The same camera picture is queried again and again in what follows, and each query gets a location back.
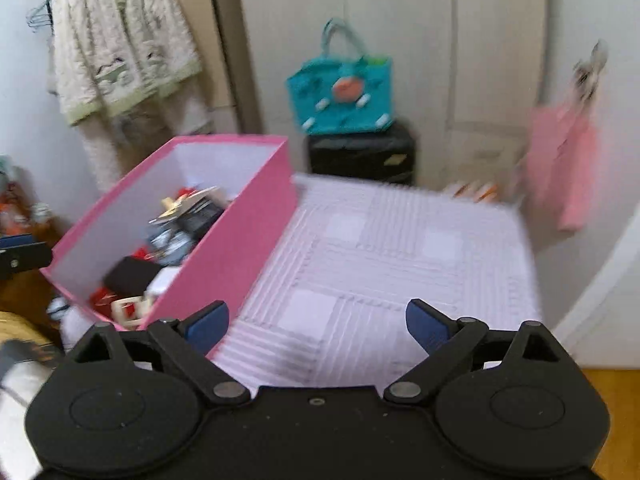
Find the black battery pack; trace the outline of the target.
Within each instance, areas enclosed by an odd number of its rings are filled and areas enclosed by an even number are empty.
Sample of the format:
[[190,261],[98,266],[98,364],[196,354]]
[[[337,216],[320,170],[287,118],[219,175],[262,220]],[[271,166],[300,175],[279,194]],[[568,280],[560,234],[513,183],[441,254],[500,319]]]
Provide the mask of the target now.
[[203,197],[180,214],[177,226],[193,243],[199,243],[223,214],[223,206]]

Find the pink paper gift bag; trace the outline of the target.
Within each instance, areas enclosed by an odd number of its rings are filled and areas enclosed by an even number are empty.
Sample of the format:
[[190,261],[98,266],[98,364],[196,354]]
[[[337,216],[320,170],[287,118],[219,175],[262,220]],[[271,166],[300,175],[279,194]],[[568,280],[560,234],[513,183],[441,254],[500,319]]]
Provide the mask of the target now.
[[533,205],[561,232],[587,221],[598,158],[598,129],[577,105],[537,107],[528,130],[524,183]]

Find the black suitcase under handbag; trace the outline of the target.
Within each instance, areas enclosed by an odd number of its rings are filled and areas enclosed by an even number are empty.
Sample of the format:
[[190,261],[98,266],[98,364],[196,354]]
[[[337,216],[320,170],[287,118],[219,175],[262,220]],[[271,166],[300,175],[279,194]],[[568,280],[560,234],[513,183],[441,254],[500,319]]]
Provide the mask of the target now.
[[307,136],[310,171],[324,176],[414,185],[416,140],[402,122],[386,130]]

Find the gold star hair clip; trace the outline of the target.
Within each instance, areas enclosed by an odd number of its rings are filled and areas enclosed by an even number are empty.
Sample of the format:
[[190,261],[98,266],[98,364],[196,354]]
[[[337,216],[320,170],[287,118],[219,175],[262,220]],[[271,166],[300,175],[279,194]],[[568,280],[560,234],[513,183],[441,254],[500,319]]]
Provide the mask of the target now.
[[180,208],[182,203],[182,198],[179,197],[178,200],[173,200],[170,197],[165,197],[162,199],[162,205],[164,207],[164,211],[160,214],[160,218],[167,218],[173,216]]

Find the cream knitted cardigan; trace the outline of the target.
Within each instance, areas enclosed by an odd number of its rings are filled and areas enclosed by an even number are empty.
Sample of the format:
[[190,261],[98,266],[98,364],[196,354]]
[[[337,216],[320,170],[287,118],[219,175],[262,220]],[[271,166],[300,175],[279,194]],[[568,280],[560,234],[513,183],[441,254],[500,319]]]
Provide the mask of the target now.
[[212,125],[178,0],[50,0],[55,92],[108,191],[175,136]]

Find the white wardrobe cabinet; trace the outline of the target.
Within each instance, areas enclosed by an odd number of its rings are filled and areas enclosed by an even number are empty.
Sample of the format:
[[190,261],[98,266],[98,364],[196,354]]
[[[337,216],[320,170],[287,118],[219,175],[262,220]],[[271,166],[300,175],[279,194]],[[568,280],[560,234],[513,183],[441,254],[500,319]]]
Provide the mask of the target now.
[[286,82],[322,54],[390,66],[392,114],[416,140],[416,183],[507,185],[542,77],[547,0],[179,0],[204,60],[218,132],[311,128]]

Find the red patterned envelope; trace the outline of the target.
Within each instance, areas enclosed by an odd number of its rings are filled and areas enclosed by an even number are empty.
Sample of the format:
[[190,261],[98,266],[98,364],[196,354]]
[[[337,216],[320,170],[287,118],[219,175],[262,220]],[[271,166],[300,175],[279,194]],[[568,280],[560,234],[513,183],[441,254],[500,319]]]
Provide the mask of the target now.
[[[179,210],[171,217],[160,218],[160,216],[158,216],[156,219],[153,219],[149,224],[149,229],[148,229],[149,236],[151,235],[152,232],[159,230],[161,228],[179,229],[177,226],[177,218],[180,216],[180,214],[183,213],[183,211],[186,210],[186,204],[189,203],[191,198],[195,195],[196,195],[196,191],[194,190],[194,188],[182,188],[180,190],[180,194],[176,198],[176,200],[178,200],[179,197],[182,198],[182,203]],[[134,258],[138,258],[141,260],[153,261],[151,258],[151,254],[148,251],[148,248],[146,248],[146,243],[144,246],[137,249],[130,256],[133,256]],[[174,275],[178,270],[179,270],[179,266],[164,266],[163,270],[161,270],[159,274],[161,276]],[[147,296],[152,301],[154,301],[155,297],[160,296],[160,292],[148,292],[149,287],[150,285],[146,289],[143,296]],[[122,299],[122,297],[115,295],[114,292],[111,292],[102,284],[102,286],[91,295],[90,302],[94,310],[98,311],[102,315],[109,316],[111,318],[112,317],[111,303],[119,299]]]

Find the grey pocket router open back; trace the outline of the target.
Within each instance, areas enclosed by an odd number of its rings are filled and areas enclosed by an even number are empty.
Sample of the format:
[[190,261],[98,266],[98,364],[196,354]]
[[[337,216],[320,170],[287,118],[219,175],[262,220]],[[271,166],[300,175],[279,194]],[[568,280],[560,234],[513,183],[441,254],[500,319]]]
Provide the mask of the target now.
[[146,241],[152,260],[161,266],[181,266],[194,246],[194,240],[177,228],[156,230]]

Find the teal felt handbag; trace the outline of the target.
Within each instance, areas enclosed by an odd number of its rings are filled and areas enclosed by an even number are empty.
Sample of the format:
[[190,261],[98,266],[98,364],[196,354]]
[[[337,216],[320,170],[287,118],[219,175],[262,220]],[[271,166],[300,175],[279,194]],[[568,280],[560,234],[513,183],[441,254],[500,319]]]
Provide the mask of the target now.
[[[354,58],[331,53],[341,34],[355,49]],[[323,27],[321,52],[286,80],[299,130],[306,136],[383,131],[394,121],[393,61],[368,53],[363,41],[341,18]]]

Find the pink cardboard box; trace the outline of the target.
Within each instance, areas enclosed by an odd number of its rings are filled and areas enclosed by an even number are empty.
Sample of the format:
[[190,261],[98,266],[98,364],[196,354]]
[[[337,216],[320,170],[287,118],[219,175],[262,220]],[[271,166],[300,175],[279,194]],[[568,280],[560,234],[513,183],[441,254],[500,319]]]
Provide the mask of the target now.
[[232,202],[141,325],[185,318],[215,300],[238,314],[297,206],[284,136],[218,133],[173,138],[126,174],[53,249],[47,280],[90,318],[91,295],[120,259],[143,246],[160,202],[180,188],[218,186]]

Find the black rectangular battery cover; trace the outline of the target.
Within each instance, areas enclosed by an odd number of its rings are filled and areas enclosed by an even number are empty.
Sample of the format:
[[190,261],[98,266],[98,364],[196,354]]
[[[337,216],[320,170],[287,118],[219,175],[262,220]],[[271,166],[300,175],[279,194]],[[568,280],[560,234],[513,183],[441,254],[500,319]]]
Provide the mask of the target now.
[[122,298],[143,296],[163,268],[156,262],[128,256],[107,272],[103,285]]

